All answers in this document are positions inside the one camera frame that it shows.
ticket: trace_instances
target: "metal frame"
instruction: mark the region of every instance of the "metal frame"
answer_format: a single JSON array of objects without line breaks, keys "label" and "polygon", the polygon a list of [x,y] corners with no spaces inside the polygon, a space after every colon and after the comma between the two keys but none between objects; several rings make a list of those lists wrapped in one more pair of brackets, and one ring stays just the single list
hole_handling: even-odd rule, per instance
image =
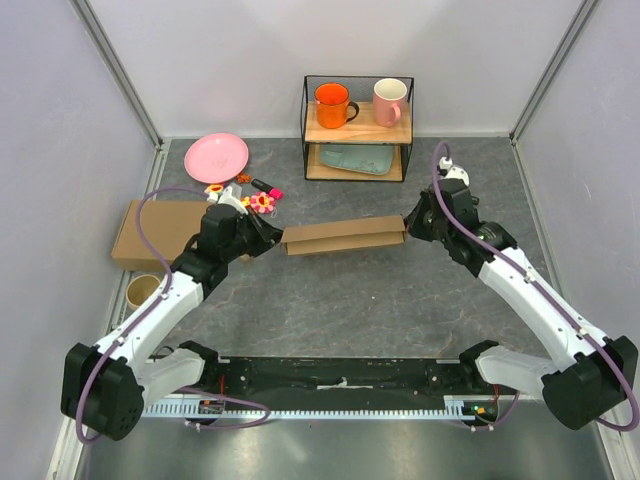
[{"label": "metal frame", "polygon": [[542,77],[540,77],[536,88],[534,88],[531,97],[529,97],[529,101],[520,114],[520,118],[516,121],[516,124],[509,135],[512,141],[517,142],[522,137],[522,134],[529,125],[531,118],[540,106],[540,103],[542,103],[549,87],[567,60],[573,45],[587,24],[587,21],[591,17],[591,14],[594,12],[598,3],[599,0],[582,0],[577,12],[571,19],[569,27],[560,40],[556,51],[553,53],[551,60],[542,73]]},{"label": "metal frame", "polygon": [[69,0],[74,10],[78,14],[80,21],[84,24],[87,33],[93,40],[98,52],[102,56],[102,59],[107,65],[107,68],[113,75],[113,79],[118,84],[122,95],[125,100],[133,110],[140,126],[144,130],[144,132],[151,140],[156,147],[160,147],[162,145],[163,139],[158,129],[151,120],[147,109],[144,107],[142,100],[140,100],[140,96],[131,82],[131,79],[127,75],[122,62],[118,58],[113,45],[109,41],[104,28],[100,24],[98,17],[89,4],[88,0]]},{"label": "metal frame", "polygon": [[[155,190],[160,185],[162,172],[167,162],[167,153],[171,142],[164,143],[161,148],[157,149],[153,158],[153,164],[149,171],[149,180],[145,187],[145,194]],[[113,328],[124,319],[127,313],[126,290],[127,285],[131,281],[132,273],[123,271],[117,282],[116,289],[109,306],[107,308],[107,316],[105,319],[104,334],[108,334]],[[83,445],[76,437],[75,420],[64,417],[58,440],[49,463],[47,472],[47,480],[72,479],[75,477],[76,470],[80,463]]]},{"label": "metal frame", "polygon": [[[598,3],[599,0],[582,1],[564,36],[560,40],[558,47],[551,57],[551,60],[547,64],[538,84],[531,94],[531,97],[525,105],[525,108],[520,114],[511,134],[509,135],[516,163],[520,171],[522,184],[524,185],[527,201],[529,202],[538,238],[540,239],[542,246],[542,253],[547,264],[551,284],[560,295],[563,295],[563,289],[562,282],[557,271],[557,262],[547,234],[547,229],[538,211],[537,202],[535,200],[531,184],[528,180],[526,167],[523,162],[523,153],[520,149],[520,139],[529,126],[529,123],[538,110],[538,107],[544,101],[553,81],[558,76],[562,66],[565,64],[573,46],[593,15]],[[606,414],[605,418],[614,423],[624,422],[625,419],[621,418],[624,417],[624,415],[620,415],[620,411],[620,407],[617,407],[612,412]],[[602,427],[601,425],[598,426],[598,431],[614,478],[620,480],[640,478],[640,465],[638,465],[638,458],[634,452],[634,447],[631,444],[629,436],[621,435],[619,432]]]}]

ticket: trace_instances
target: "white wall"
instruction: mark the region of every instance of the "white wall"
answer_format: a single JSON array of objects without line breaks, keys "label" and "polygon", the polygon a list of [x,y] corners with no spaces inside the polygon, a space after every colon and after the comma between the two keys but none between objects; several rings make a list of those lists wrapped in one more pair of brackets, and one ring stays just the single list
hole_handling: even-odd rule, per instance
[{"label": "white wall", "polygon": [[65,0],[0,3],[0,478],[44,478],[66,352],[105,327],[109,258],[153,148]]},{"label": "white wall", "polygon": [[640,346],[638,18],[637,0],[600,2],[522,149],[566,297]]},{"label": "white wall", "polygon": [[416,77],[417,134],[506,133],[579,0],[92,0],[165,136],[299,136],[305,74]]}]

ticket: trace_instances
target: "orange mug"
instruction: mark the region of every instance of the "orange mug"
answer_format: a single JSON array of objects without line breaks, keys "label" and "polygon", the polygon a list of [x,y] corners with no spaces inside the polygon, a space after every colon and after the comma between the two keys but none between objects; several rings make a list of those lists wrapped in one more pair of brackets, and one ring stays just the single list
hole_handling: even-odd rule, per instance
[{"label": "orange mug", "polygon": [[[353,107],[356,113],[347,118],[349,107]],[[316,113],[318,123],[324,128],[339,128],[356,118],[360,107],[349,101],[347,87],[339,83],[325,83],[316,88]]]}]

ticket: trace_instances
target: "pink object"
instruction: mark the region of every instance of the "pink object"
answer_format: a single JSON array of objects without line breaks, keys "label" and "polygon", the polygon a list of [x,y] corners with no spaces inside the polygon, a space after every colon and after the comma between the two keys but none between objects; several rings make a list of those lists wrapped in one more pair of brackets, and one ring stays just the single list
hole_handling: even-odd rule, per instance
[{"label": "pink object", "polygon": [[244,141],[230,133],[202,137],[184,156],[189,176],[203,183],[224,183],[238,175],[249,160]]},{"label": "pink object", "polygon": [[407,86],[397,78],[378,80],[373,87],[373,118],[378,125],[393,127],[406,103]]},{"label": "pink object", "polygon": [[282,190],[278,190],[275,187],[271,189],[271,191],[269,192],[269,195],[271,195],[276,200],[280,200],[282,197],[284,197],[284,193],[282,192]]},{"label": "pink object", "polygon": [[256,193],[250,199],[251,208],[258,213],[271,213],[276,206],[275,198],[264,192]]}]

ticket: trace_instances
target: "small toy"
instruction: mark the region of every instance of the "small toy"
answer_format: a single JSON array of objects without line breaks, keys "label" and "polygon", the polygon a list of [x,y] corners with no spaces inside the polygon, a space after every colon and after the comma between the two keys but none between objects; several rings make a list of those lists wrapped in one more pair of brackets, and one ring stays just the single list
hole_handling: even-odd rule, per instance
[{"label": "small toy", "polygon": [[222,190],[224,190],[224,185],[220,185],[219,183],[214,183],[212,185],[209,185],[204,191],[204,193],[222,193]]},{"label": "small toy", "polygon": [[253,181],[251,182],[251,185],[256,187],[258,190],[262,190],[263,192],[272,196],[276,200],[280,200],[284,196],[284,193],[282,192],[282,190],[278,190],[277,188],[272,187],[268,183],[264,183],[262,180],[258,180],[257,178],[253,179]]},{"label": "small toy", "polygon": [[238,183],[249,183],[249,182],[251,182],[251,175],[247,175],[246,173],[239,173],[236,176],[236,182],[238,182]]},{"label": "small toy", "polygon": [[252,195],[250,202],[251,208],[253,208],[257,213],[271,213],[276,205],[275,198],[264,192]]}]

